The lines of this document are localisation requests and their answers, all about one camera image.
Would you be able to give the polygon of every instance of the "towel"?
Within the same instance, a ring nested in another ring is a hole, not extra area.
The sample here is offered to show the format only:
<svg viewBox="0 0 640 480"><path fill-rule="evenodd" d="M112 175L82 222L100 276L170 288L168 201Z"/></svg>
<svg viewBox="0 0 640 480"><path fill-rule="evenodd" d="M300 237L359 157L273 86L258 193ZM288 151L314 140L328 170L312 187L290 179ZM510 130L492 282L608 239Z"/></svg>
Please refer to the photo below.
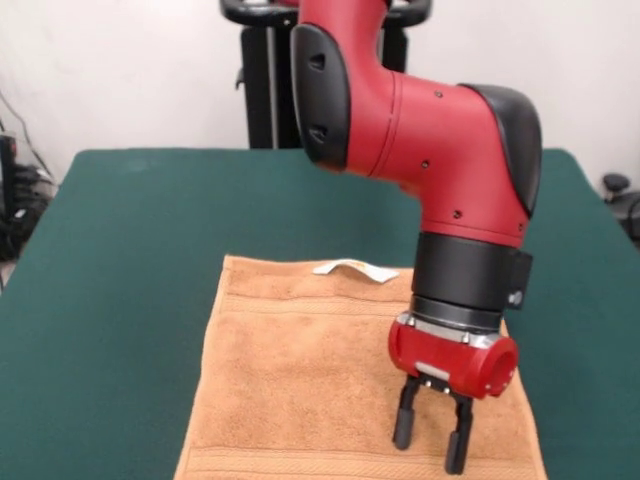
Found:
<svg viewBox="0 0 640 480"><path fill-rule="evenodd" d="M381 285L345 267L314 275L322 263L225 258L175 480L451 478L451 397L422 388L411 447L391 440L406 375L387 337L411 270ZM517 372L475 402L465 477L546 478Z"/></svg>

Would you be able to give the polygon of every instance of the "green tablecloth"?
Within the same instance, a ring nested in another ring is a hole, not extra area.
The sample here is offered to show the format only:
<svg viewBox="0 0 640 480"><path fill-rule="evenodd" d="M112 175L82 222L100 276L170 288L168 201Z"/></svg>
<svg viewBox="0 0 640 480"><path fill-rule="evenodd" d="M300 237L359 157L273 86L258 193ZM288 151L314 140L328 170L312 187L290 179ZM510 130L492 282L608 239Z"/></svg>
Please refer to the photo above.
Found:
<svg viewBox="0 0 640 480"><path fill-rule="evenodd" d="M170 479L223 255L410 266L418 226L301 152L82 153L0 299L0 479ZM563 151L526 247L508 324L549 476L638 478L640 260Z"/></svg>

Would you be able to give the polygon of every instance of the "white paper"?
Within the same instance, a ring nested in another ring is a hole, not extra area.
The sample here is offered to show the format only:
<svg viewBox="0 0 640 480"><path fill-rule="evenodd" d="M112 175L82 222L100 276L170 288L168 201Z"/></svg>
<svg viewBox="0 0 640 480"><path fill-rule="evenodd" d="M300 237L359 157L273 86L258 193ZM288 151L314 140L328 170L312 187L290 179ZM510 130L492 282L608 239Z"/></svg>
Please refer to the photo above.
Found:
<svg viewBox="0 0 640 480"><path fill-rule="evenodd" d="M316 275L328 275L339 266L353 268L354 270L364 273L371 280L378 283L388 282L400 274L390 268L376 267L375 265L371 265L360 260L353 260L352 258L341 258L339 260L325 263L324 265L314 268L313 273Z"/></svg>

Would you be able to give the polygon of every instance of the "red robot arm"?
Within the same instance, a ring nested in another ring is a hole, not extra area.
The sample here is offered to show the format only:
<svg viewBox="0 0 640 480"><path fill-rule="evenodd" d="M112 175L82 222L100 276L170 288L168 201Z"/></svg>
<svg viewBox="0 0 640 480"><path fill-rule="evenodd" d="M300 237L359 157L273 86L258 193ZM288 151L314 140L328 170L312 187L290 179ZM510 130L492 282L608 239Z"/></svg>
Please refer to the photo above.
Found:
<svg viewBox="0 0 640 480"><path fill-rule="evenodd" d="M469 406L447 461L460 473L471 399L499 396L517 366L516 344L499 330L504 310L522 306L532 263L519 249L538 192L540 123L514 90L385 69L376 45L390 3L300 2L294 102L313 162L397 183L420 201L412 301L389 336L408 374L394 439L408 446L416 379L454 395Z"/></svg>

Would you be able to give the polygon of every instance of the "small hole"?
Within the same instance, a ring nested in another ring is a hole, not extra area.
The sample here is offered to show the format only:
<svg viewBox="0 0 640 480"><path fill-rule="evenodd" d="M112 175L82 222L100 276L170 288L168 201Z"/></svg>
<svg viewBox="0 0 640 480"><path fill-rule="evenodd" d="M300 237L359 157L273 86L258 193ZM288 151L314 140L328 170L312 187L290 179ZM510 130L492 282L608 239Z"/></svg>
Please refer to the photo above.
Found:
<svg viewBox="0 0 640 480"><path fill-rule="evenodd" d="M327 127L323 127L322 125L313 125L309 129L309 133L320 143L324 143L327 139Z"/></svg>
<svg viewBox="0 0 640 480"><path fill-rule="evenodd" d="M324 70L325 61L326 60L325 60L324 53L319 53L318 55L314 55L309 59L309 65L314 70L318 70L321 72L322 70Z"/></svg>

